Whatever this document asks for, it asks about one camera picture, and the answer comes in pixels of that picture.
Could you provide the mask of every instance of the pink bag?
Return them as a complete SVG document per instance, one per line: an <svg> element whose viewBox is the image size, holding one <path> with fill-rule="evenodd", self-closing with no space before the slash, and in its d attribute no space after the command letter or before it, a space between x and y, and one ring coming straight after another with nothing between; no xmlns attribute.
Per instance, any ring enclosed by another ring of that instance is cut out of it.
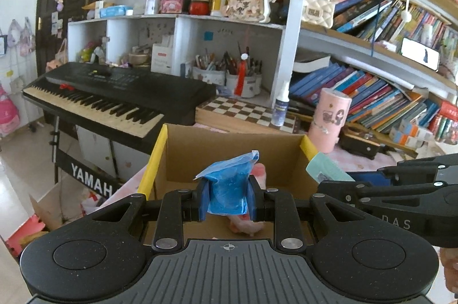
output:
<svg viewBox="0 0 458 304"><path fill-rule="evenodd" d="M19 115L13 101L0 87L0 136L12 133L20 124Z"/></svg>

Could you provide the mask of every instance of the white box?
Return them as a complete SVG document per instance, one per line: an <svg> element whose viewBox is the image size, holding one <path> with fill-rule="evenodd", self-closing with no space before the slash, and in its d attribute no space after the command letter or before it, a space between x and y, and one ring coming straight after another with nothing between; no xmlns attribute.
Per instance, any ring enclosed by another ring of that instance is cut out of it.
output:
<svg viewBox="0 0 458 304"><path fill-rule="evenodd" d="M173 36L163 36L161 44L153 45L151 71L172 74Z"/></svg>

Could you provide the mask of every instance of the hanging bag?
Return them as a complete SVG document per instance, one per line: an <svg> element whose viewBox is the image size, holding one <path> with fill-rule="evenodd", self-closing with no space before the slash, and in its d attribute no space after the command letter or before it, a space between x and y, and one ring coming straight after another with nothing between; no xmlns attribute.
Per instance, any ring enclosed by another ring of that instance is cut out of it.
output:
<svg viewBox="0 0 458 304"><path fill-rule="evenodd" d="M302 21L332 28L335 4L331 0L304 0Z"/></svg>

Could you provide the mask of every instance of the cardboard box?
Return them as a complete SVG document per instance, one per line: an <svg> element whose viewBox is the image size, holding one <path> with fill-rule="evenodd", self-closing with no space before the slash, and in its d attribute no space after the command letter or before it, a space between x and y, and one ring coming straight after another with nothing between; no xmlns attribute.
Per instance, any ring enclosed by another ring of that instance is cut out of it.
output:
<svg viewBox="0 0 458 304"><path fill-rule="evenodd" d="M162 199L177 189L195 189L194 177L214 162L234 158L251 150L259 151L259 163L266 166L267 187L284 189L295 198L308 199L317 183L305 168L317 150L307 136L292 134L219 133L196 127L164 125L154 146L139 193L148 199ZM250 239L228 228L226 216L207 214L203 223L183 226L187 239ZM145 243L152 241L155 223L147 229ZM303 223L304 236L309 236ZM265 223L255 239L273 238L273 223Z"/></svg>
<svg viewBox="0 0 458 304"><path fill-rule="evenodd" d="M407 120L401 121L401 124L399 125L399 131L405 135L416 137L418 140L422 140L424 142L428 142L434 138L434 135L431 131Z"/></svg>

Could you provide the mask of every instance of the plastic bag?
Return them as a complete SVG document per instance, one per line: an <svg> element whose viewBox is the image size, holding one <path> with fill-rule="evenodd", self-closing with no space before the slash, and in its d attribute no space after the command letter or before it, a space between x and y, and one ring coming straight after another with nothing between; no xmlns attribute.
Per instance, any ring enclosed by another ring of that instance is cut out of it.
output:
<svg viewBox="0 0 458 304"><path fill-rule="evenodd" d="M253 150L227 161L215 162L196 176L195 179L205 177L211 182L210 214L243 215L248 211L246 186L258 159L259 152Z"/></svg>

